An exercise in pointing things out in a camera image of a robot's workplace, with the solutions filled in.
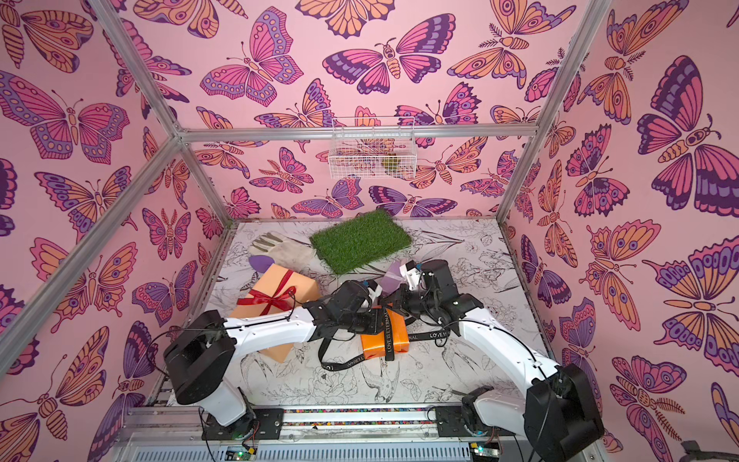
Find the orange gift box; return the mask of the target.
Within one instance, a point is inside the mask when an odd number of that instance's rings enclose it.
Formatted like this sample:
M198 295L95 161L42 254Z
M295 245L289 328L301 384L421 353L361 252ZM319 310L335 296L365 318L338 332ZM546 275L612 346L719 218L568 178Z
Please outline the orange gift box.
M410 338L402 315L383 309L382 329L375 335L362 335L361 343L366 360L382 358L394 361L401 353L409 352Z

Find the black lettered ribbon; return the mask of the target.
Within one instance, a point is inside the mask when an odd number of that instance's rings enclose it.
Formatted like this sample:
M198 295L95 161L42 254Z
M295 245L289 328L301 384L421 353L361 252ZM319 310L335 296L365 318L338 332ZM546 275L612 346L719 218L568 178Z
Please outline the black lettered ribbon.
M323 339L318 353L321 367L328 372L341 372L375 358L384 358L392 362L396 360L398 354L409 352L413 343L433 341L437 346L444 346L446 340L450 338L450 330L440 326L434 330L409 332L408 327L414 323L424 325L430 323L418 317L403 317L389 308L382 308L378 319L381 321L381 331L377 334L362 334L362 351L346 362L326 361L324 357L333 339Z

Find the lilac gift box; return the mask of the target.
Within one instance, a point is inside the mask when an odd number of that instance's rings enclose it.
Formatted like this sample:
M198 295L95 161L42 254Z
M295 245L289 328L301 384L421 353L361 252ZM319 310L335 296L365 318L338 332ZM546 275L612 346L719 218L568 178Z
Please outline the lilac gift box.
M387 269L385 275L381 277L379 285L382 287L383 294L389 295L396 292L400 285L406 283L405 276L406 263L402 260L394 261L389 269Z

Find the large tan gift box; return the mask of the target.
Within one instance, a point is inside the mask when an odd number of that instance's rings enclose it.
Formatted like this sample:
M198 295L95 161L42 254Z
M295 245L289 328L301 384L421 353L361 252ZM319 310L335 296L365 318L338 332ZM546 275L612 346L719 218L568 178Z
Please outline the large tan gift box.
M303 306L321 297L318 283L296 271L271 265L255 286L238 297L225 321L235 340L231 362L261 353L277 362L287 358L295 344L315 333L313 316Z

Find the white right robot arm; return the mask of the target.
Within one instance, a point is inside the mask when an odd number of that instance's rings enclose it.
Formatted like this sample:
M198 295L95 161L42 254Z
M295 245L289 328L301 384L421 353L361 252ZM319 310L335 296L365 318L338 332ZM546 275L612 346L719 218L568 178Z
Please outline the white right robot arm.
M533 350L506 329L482 301L459 292L445 260L403 263L384 306L434 325L432 335L456 336L483 352L508 376L518 396L483 386L461 400L472 433L503 429L527 438L544 461L568 461L604 436L602 414L587 374Z

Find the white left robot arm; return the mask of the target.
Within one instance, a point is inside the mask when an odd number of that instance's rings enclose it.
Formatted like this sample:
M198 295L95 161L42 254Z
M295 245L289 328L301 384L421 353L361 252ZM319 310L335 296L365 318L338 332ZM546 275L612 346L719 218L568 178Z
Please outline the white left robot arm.
M202 408L223 427L234 425L250 411L246 393L233 381L246 356L331 341L340 330L373 335L382 325L379 315L371 313L381 293L373 280L348 280L318 300L293 301L285 314L224 318L213 310L202 313L163 354L175 402Z

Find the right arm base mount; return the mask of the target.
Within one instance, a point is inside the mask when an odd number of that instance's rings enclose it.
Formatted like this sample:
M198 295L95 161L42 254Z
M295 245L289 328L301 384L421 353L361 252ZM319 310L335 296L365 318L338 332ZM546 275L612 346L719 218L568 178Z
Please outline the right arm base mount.
M475 410L475 402L489 391L491 386L482 386L465 394L457 405L434 406L434 423L440 437L489 437L493 428L485 425Z

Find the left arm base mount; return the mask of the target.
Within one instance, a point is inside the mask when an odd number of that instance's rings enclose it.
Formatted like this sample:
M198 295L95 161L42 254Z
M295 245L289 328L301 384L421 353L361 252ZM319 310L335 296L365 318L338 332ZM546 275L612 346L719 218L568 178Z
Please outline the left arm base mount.
M206 413L201 433L202 441L278 440L283 427L282 408L248 409L246 415L231 425L221 425Z

